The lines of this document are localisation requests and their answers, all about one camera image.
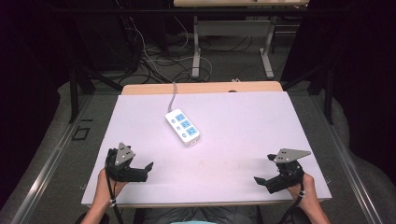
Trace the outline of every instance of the black cable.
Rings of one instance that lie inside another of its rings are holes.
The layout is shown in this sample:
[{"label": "black cable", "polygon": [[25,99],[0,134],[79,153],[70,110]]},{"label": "black cable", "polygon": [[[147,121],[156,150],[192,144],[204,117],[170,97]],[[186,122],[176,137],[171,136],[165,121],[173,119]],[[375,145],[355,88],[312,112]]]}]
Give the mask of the black cable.
[{"label": "black cable", "polygon": [[179,57],[178,57],[177,60],[173,60],[173,59],[168,58],[168,57],[164,57],[164,58],[167,59],[167,60],[169,60],[169,63],[172,63],[172,64],[169,64],[169,65],[162,65],[162,66],[171,66],[171,65],[177,64],[177,65],[179,65],[180,67],[183,68],[183,71],[182,71],[182,72],[185,72],[185,71],[188,71],[188,70],[189,70],[189,69],[186,68],[183,64],[181,64],[181,60],[180,60]]},{"label": "black cable", "polygon": [[180,60],[180,56],[177,54],[175,57],[177,58],[176,60],[171,59],[170,57],[167,57],[167,56],[159,55],[159,56],[154,60],[154,62],[155,62],[156,64],[158,64],[159,66],[163,66],[163,67],[172,66],[172,65],[175,65],[175,64],[178,64],[178,65],[180,65],[180,66],[183,67],[183,65],[181,65],[181,64],[178,62],[178,61]]},{"label": "black cable", "polygon": [[207,69],[205,69],[203,67],[199,67],[199,69],[206,71],[207,72],[207,77],[204,78],[204,79],[197,79],[197,82],[209,82],[211,73],[209,71],[207,71]]},{"label": "black cable", "polygon": [[107,160],[108,160],[108,155],[106,157],[106,162],[105,162],[105,173],[106,173],[106,181],[107,181],[107,186],[108,186],[108,191],[110,193],[110,198],[111,198],[111,205],[113,206],[114,213],[116,214],[117,220],[119,221],[120,224],[123,224],[122,216],[120,214],[120,210],[117,207],[116,204],[116,196],[114,195],[116,191],[116,184],[114,184],[114,190],[111,189],[111,183],[110,183],[110,177],[107,173]]},{"label": "black cable", "polygon": [[185,43],[186,43],[186,37],[185,36],[179,36],[179,35],[169,35],[169,36],[174,36],[174,37],[178,38],[177,41],[168,43],[168,45],[170,45],[170,46],[177,46],[179,43],[183,43],[183,45],[185,45]]},{"label": "black cable", "polygon": [[173,53],[177,53],[178,57],[181,56],[186,56],[186,55],[191,55],[191,52],[194,50],[193,47],[193,39],[189,39],[187,42],[184,42],[185,44],[183,44],[182,46],[179,45],[170,45],[170,46],[176,46],[179,47],[178,51],[172,51],[172,50],[168,50],[168,52],[173,52]]},{"label": "black cable", "polygon": [[165,82],[162,78],[158,78],[157,76],[154,76],[154,77],[151,76],[153,74],[153,70],[147,63],[142,64],[142,66],[146,67],[146,69],[148,70],[148,75],[150,76],[151,79],[153,79],[157,83]]},{"label": "black cable", "polygon": [[[178,77],[180,77],[182,75],[188,75],[188,77],[187,78],[184,78],[184,77],[178,78]],[[176,74],[172,80],[173,80],[173,82],[178,83],[178,82],[180,82],[180,80],[183,80],[183,79],[186,79],[186,81],[184,81],[184,82],[189,82],[191,80],[191,73],[188,72],[187,68],[185,68],[183,71],[181,71],[178,74]]]},{"label": "black cable", "polygon": [[[130,76],[128,76],[128,77],[146,77],[146,80],[144,80],[144,81],[143,81],[142,83],[140,83],[140,84],[146,84],[146,83],[148,83],[149,80],[151,80],[151,79],[154,80],[156,83],[161,83],[161,81],[155,79],[154,77],[149,76],[149,75],[145,75],[145,74],[133,74],[133,75],[130,75]],[[124,81],[126,78],[128,78],[128,77],[124,77],[124,78],[120,79],[119,84],[120,84],[122,81]]]},{"label": "black cable", "polygon": [[252,42],[253,42],[253,36],[251,36],[251,37],[250,37],[250,42],[247,44],[247,46],[246,46],[244,49],[236,49],[236,48],[238,48],[239,46],[241,46],[241,44],[244,43],[246,39],[248,39],[248,35],[245,36],[245,38],[244,38],[241,42],[239,42],[239,44],[237,44],[235,47],[233,47],[233,48],[231,48],[231,49],[209,49],[209,48],[210,48],[210,43],[209,43],[209,47],[206,48],[206,49],[205,49],[205,48],[202,48],[202,50],[203,50],[203,51],[207,51],[207,52],[233,52],[233,51],[238,51],[238,52],[240,52],[240,51],[244,51],[244,50],[248,49],[248,48],[251,46]]},{"label": "black cable", "polygon": [[162,74],[160,74],[159,72],[153,70],[153,69],[151,68],[151,66],[150,66],[146,61],[142,60],[141,63],[142,63],[144,66],[146,66],[146,68],[147,68],[149,71],[151,71],[151,73],[152,73],[155,77],[157,77],[158,79],[160,79],[160,80],[163,81],[164,83],[172,83],[172,81],[171,81],[169,78],[167,78],[167,77],[163,76]]},{"label": "black cable", "polygon": [[294,204],[289,207],[289,209],[285,212],[283,215],[282,219],[280,219],[279,224],[284,224],[286,223],[286,219],[290,216],[291,212],[297,207],[297,205],[300,203],[301,199],[304,197],[304,184],[303,180],[300,180],[300,194],[299,197],[296,199]]}]

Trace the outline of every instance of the white power strip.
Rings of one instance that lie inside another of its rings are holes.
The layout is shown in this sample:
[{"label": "white power strip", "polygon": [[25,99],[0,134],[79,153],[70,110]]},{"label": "white power strip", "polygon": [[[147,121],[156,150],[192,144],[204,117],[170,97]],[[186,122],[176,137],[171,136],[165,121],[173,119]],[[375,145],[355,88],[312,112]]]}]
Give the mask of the white power strip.
[{"label": "white power strip", "polygon": [[184,146],[195,145],[200,137],[200,133],[181,110],[175,109],[166,114],[165,117]]}]

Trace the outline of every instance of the table surface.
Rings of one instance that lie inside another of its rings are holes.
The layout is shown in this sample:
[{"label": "table surface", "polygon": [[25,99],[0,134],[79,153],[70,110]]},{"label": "table surface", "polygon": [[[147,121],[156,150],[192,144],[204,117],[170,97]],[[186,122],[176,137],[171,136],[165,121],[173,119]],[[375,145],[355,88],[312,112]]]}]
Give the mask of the table surface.
[{"label": "table surface", "polygon": [[271,7],[303,6],[309,0],[175,0],[176,7]]},{"label": "table surface", "polygon": [[[129,183],[117,202],[128,207],[246,205],[291,200],[286,190],[270,194],[253,176],[278,175],[267,154],[282,147],[312,149],[288,94],[277,82],[179,83],[173,102],[201,132],[184,147],[164,115],[172,84],[126,86],[119,96],[82,204],[92,203],[98,172],[119,142],[136,153],[133,168],[154,161],[145,183]],[[316,179],[318,197],[332,195],[315,155],[299,159]]]}]

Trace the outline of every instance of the metal leg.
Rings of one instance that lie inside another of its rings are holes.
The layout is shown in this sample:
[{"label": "metal leg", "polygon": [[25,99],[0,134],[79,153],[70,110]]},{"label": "metal leg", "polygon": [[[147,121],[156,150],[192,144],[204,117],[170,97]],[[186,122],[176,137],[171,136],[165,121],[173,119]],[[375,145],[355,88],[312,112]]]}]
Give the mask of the metal leg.
[{"label": "metal leg", "polygon": [[194,59],[192,61],[192,73],[191,78],[199,77],[199,65],[200,65],[200,56],[201,50],[199,48],[199,35],[198,35],[198,18],[194,17]]},{"label": "metal leg", "polygon": [[308,71],[307,73],[302,74],[302,75],[298,76],[296,79],[282,85],[283,91],[287,91],[288,89],[299,84],[301,81],[305,80],[306,78],[312,77],[318,71],[320,71],[322,68],[323,68],[323,66],[321,64],[319,64],[319,65],[315,66],[313,69],[311,69],[310,71]]},{"label": "metal leg", "polygon": [[268,79],[274,79],[274,73],[268,58],[268,52],[271,48],[271,40],[274,35],[276,26],[276,17],[271,17],[270,26],[268,27],[268,34],[265,39],[264,49],[260,49],[260,55],[262,56],[262,65],[264,66],[265,75]]},{"label": "metal leg", "polygon": [[273,37],[271,40],[271,53],[275,53],[275,42],[276,42],[276,25],[274,25],[274,32],[273,32]]}]

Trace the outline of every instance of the human hand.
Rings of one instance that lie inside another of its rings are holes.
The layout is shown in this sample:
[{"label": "human hand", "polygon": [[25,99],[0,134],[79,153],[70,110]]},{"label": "human hand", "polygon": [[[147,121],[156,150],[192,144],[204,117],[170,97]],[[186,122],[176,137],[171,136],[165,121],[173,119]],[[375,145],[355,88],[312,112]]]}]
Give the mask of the human hand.
[{"label": "human hand", "polygon": [[[315,179],[309,174],[304,174],[303,185],[305,196],[301,199],[299,206],[303,209],[312,223],[330,223],[326,214],[323,212],[318,201],[317,190],[315,188]],[[291,197],[296,200],[299,196],[301,185],[289,187],[288,191]]]},{"label": "human hand", "polygon": [[[128,184],[128,182],[116,182],[110,178],[110,186],[111,189],[114,190],[113,193],[115,197],[120,194],[126,184]],[[111,197],[107,185],[106,171],[105,169],[102,169],[98,175],[96,192],[92,206],[81,223],[99,223],[103,214],[110,206],[110,199]]]}]

